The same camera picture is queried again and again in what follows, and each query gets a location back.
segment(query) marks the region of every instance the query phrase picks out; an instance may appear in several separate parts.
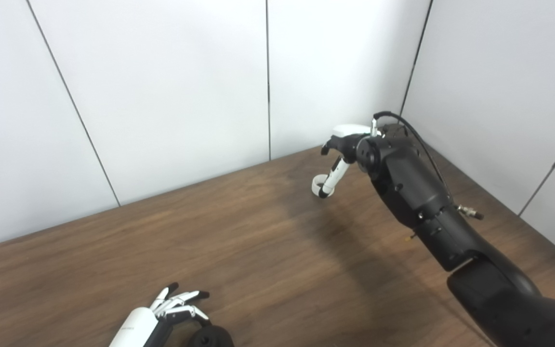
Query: black cable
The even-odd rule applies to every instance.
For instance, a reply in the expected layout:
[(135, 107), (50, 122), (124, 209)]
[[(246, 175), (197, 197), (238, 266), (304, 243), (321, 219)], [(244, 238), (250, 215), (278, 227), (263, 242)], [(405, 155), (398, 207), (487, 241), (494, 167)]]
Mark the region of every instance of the black cable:
[(438, 165), (436, 165), (436, 161), (434, 161), (432, 154), (427, 150), (427, 146), (425, 145), (425, 142), (423, 142), (423, 140), (421, 139), (421, 136), (419, 136), (419, 133), (416, 130), (414, 130), (412, 125), (410, 125), (410, 123), (408, 123), (407, 120), (403, 119), (401, 116), (398, 116), (397, 114), (394, 114), (394, 112), (382, 111), (374, 114), (374, 119), (376, 120), (378, 120), (381, 117), (393, 117), (398, 121), (401, 121), (402, 123), (404, 123), (404, 126), (410, 130), (414, 138), (416, 138), (417, 141), (419, 141), (419, 143), (421, 144), (421, 147), (423, 148), (423, 152), (425, 152), (425, 154), (429, 158), (430, 163), (432, 163), (432, 167), (434, 168), (434, 171), (436, 171), (436, 175), (438, 175), (438, 179), (440, 180), (440, 182), (442, 182), (443, 185), (445, 185), (445, 189), (447, 190), (447, 195), (449, 196), (449, 200), (451, 201), (451, 203), (453, 203), (453, 195), (449, 190), (449, 186), (447, 185), (445, 178), (442, 176), (442, 173), (440, 172)]
[(396, 138), (397, 135), (399, 134), (399, 132), (403, 132), (403, 133), (404, 133), (404, 136), (408, 137), (408, 128), (405, 127), (404, 125), (399, 125), (399, 126), (395, 129), (395, 131), (394, 131), (394, 136), (393, 136), (393, 137)]

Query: table surface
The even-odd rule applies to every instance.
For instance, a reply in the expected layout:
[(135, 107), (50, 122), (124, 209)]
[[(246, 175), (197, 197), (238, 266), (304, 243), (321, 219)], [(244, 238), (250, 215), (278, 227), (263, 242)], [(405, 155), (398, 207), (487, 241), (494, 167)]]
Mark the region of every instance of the table surface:
[[(172, 281), (211, 292), (199, 307), (238, 347), (491, 345), (366, 175), (312, 195), (335, 157), (299, 152), (0, 244), (0, 346), (107, 347)], [(456, 200), (485, 213), (476, 229), (555, 298), (555, 246), (439, 164)]]

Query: black robotic arm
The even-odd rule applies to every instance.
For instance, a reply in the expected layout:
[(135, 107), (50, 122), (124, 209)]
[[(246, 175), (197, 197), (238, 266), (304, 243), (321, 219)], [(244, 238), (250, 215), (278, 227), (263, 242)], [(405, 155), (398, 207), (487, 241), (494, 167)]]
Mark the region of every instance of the black robotic arm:
[[(555, 347), (555, 300), (544, 298), (522, 270), (468, 224), (444, 182), (425, 167), (408, 138), (376, 134), (376, 120), (384, 116), (410, 126), (384, 111), (374, 115), (367, 133), (332, 136), (321, 153), (332, 148), (342, 156), (325, 181), (331, 192), (316, 181), (317, 195), (325, 198), (335, 189), (345, 171), (333, 175), (341, 162), (357, 162), (397, 220), (414, 231), (446, 271), (453, 272), (449, 289), (496, 345)], [(410, 131), (420, 140), (412, 127)], [(434, 168), (442, 179), (435, 164)]]

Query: white robotic hand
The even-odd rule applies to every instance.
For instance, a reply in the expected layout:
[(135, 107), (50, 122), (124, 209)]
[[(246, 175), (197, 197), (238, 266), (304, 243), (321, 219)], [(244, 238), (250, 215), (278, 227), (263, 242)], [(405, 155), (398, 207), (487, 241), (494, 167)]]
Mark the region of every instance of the white robotic hand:
[(329, 175), (317, 175), (312, 180), (312, 193), (319, 198), (333, 195), (335, 186), (344, 177), (346, 170), (357, 158), (354, 150), (361, 139), (367, 136), (377, 136), (376, 123), (371, 127), (359, 124), (342, 124), (333, 128), (333, 136), (322, 145), (321, 154), (326, 156), (331, 148), (342, 155), (337, 158), (331, 167)]
[(168, 298), (178, 287), (173, 283), (160, 292), (151, 306), (132, 310), (110, 347), (162, 347), (172, 332), (172, 326), (178, 323), (194, 319), (203, 327), (211, 325), (202, 310), (189, 304), (209, 298), (209, 293), (196, 290)]

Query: black round knob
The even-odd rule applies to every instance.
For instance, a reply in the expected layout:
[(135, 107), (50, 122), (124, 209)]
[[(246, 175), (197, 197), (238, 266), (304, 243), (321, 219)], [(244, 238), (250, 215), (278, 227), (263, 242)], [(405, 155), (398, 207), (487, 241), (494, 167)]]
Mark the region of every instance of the black round knob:
[(373, 171), (376, 165), (376, 147), (367, 138), (361, 140), (357, 145), (357, 163), (363, 172)]
[(209, 325), (196, 331), (187, 347), (234, 347), (231, 335), (223, 327)]

